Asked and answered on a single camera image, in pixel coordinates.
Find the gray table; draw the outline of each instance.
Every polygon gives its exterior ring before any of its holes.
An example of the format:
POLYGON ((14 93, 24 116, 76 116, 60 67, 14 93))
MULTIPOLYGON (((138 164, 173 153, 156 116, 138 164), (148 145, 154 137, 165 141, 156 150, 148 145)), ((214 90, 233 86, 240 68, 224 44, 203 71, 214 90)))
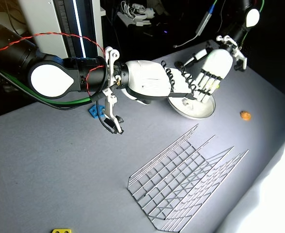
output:
MULTIPOLYGON (((186 61, 204 46, 156 61, 164 59, 173 67, 174 61, 186 61)), ((59 111, 35 103, 0 116, 0 233, 49 233, 55 228, 156 232, 127 191, 128 177, 198 123, 197 145, 217 135, 202 154, 233 145, 235 154, 250 149, 184 230, 209 233, 285 141, 285 96, 250 68, 244 73, 231 70, 214 95, 214 115, 201 121, 180 116, 166 100, 143 106, 122 93, 117 96, 123 135, 105 131, 88 106, 59 111), (241 110, 251 112, 253 119, 241 120, 241 110)))

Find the yellow object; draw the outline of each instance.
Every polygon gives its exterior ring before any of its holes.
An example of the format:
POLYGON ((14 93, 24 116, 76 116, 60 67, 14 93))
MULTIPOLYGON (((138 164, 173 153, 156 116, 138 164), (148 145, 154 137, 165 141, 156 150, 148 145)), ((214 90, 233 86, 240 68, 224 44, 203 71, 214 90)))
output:
POLYGON ((71 229, 54 229, 52 233, 72 233, 71 229))
POLYGON ((247 111, 241 111, 240 112, 240 117, 243 119, 243 120, 246 120, 246 121, 249 121, 251 120, 251 114, 247 111))

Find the metal wire rack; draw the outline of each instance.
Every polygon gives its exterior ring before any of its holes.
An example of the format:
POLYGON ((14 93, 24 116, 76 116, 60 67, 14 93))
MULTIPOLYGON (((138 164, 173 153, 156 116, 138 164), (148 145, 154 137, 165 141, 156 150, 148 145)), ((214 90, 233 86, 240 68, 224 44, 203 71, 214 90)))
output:
POLYGON ((212 196, 248 150, 225 161, 231 147, 208 159, 189 142, 194 126, 128 180, 128 190, 153 225, 161 231, 180 232, 212 196))

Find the blue block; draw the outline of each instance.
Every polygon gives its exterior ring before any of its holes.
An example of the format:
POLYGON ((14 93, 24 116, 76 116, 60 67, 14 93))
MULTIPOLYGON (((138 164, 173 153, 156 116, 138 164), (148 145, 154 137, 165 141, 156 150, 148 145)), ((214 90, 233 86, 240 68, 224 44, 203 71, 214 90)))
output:
MULTIPOLYGON (((103 113, 103 109, 105 107, 103 105, 99 105, 98 109, 99 109, 99 115, 100 117, 104 117, 104 113, 103 113)), ((98 119, 98 114, 97 114, 97 108, 96 108, 96 104, 93 105, 90 109, 89 112, 91 113, 91 115, 93 116, 94 119, 98 119)))

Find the light strip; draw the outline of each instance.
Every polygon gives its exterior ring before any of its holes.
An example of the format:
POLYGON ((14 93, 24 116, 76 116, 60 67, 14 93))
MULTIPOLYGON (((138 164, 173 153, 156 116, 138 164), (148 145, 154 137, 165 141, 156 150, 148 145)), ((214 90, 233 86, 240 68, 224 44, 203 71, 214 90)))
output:
MULTIPOLYGON (((75 16, 76 16, 76 21, 77 21, 79 36, 82 36, 76 0, 73 0, 73 4, 74 4, 74 10, 75 10, 75 16)), ((83 43, 83 39, 82 39, 82 38, 80 38, 80 43, 81 43, 81 48, 82 48, 83 57, 86 58, 85 49, 84 49, 84 43, 83 43)))

